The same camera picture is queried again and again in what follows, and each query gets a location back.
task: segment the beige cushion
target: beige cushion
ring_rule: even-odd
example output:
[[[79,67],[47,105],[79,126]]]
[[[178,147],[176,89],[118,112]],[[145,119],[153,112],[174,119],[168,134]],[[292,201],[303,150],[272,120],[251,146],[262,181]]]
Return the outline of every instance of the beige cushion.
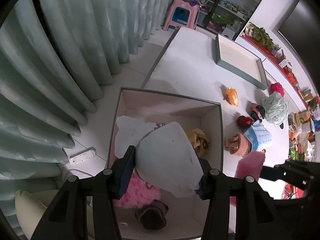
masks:
[[[57,189],[33,194],[21,190],[17,191],[15,199],[17,218],[22,231],[29,240],[57,192]],[[88,239],[94,240],[93,211],[89,205],[87,205],[87,229]]]

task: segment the plastic stool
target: plastic stool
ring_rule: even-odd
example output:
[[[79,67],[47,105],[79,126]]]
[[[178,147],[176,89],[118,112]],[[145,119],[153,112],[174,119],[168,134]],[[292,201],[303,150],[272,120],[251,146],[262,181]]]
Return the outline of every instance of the plastic stool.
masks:
[[[167,31],[169,25],[174,27],[184,26],[190,29],[195,29],[197,26],[199,9],[199,5],[191,6],[188,2],[174,0],[162,29]]]

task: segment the pink plush fabric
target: pink plush fabric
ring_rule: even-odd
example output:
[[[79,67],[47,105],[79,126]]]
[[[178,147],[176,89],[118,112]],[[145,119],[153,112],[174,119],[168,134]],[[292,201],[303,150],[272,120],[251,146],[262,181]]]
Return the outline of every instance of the pink plush fabric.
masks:
[[[161,199],[160,189],[132,173],[127,192],[120,200],[113,200],[113,203],[116,207],[142,208],[151,204],[155,199]]]
[[[258,181],[265,159],[266,155],[264,152],[250,152],[239,160],[235,178],[244,179],[246,176],[253,176]],[[230,197],[230,204],[236,206],[236,197]]]
[[[274,83],[270,85],[270,94],[273,92],[278,92],[282,97],[284,97],[284,89],[280,83]]]

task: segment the metal screw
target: metal screw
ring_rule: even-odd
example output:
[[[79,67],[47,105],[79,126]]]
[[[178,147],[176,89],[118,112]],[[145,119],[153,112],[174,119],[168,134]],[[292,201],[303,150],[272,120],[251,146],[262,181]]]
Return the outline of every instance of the metal screw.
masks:
[[[254,177],[252,177],[252,176],[246,176],[245,177],[245,180],[247,181],[247,182],[254,182]]]
[[[219,174],[219,171],[217,169],[212,169],[210,171],[210,174],[213,175],[213,176],[217,176]]]
[[[111,175],[112,174],[112,169],[105,169],[103,170],[104,175]]]
[[[68,181],[74,182],[76,179],[77,179],[77,176],[71,175],[71,176],[68,178]]]

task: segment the power strip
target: power strip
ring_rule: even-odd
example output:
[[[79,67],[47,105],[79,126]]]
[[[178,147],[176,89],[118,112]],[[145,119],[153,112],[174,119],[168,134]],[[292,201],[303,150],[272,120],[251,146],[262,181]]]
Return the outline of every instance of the power strip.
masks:
[[[92,149],[91,150],[87,150],[84,153],[81,153],[81,154],[79,154],[79,155],[77,155],[75,157],[70,158],[69,162],[70,162],[71,166],[74,166],[74,165],[76,165],[78,163],[82,163],[82,162],[84,162],[86,160],[89,160],[92,157],[95,157],[96,154],[97,153],[96,153],[95,150],[92,150]]]

